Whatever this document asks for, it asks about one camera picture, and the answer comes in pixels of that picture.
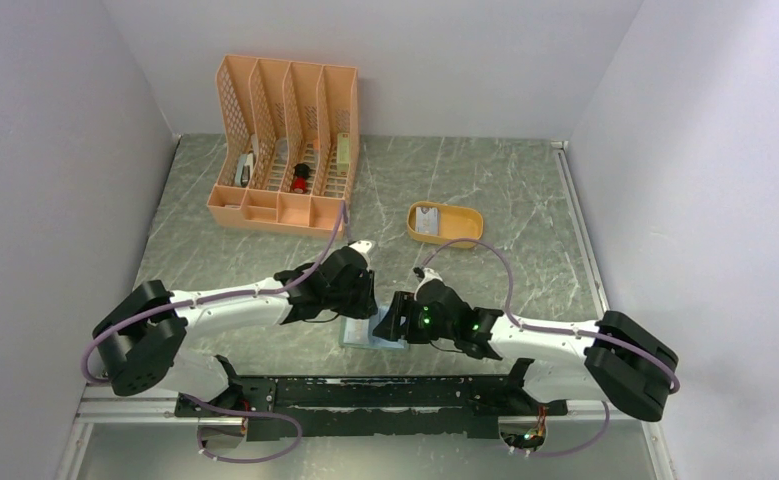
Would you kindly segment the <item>green leather card holder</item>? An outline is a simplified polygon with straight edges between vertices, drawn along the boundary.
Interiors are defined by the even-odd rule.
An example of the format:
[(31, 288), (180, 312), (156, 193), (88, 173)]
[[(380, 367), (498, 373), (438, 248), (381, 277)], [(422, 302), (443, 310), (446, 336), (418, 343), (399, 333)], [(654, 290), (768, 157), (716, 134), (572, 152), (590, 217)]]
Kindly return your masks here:
[(374, 329), (388, 313), (389, 307), (382, 305), (375, 315), (368, 320), (341, 318), (339, 343), (345, 348), (360, 348), (373, 350), (407, 350), (408, 344), (404, 340), (389, 341), (374, 335)]

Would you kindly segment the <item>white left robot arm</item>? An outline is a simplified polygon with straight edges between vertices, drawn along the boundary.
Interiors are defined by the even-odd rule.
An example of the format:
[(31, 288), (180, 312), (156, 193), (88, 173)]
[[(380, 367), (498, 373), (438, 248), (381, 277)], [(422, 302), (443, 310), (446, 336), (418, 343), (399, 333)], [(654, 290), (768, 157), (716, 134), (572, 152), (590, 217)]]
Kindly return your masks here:
[(159, 280), (136, 288), (94, 330), (115, 395), (162, 388), (202, 400), (214, 414), (238, 409), (242, 388), (232, 364), (187, 343), (247, 327), (309, 322), (323, 314), (368, 319), (377, 311), (370, 253), (360, 240), (318, 263), (259, 282), (210, 291), (169, 291)]

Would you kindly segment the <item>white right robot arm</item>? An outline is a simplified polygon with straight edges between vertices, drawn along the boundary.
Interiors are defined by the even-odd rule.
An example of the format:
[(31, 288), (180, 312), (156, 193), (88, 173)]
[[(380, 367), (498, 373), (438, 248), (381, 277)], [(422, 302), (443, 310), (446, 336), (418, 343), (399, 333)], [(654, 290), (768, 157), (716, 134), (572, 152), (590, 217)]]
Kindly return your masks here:
[(510, 319), (500, 309), (470, 306), (441, 280), (396, 293), (373, 334), (407, 344), (447, 340), (468, 357), (512, 362), (504, 398), (518, 414), (552, 402), (604, 401), (657, 422), (678, 363), (671, 349), (621, 312), (571, 324)]

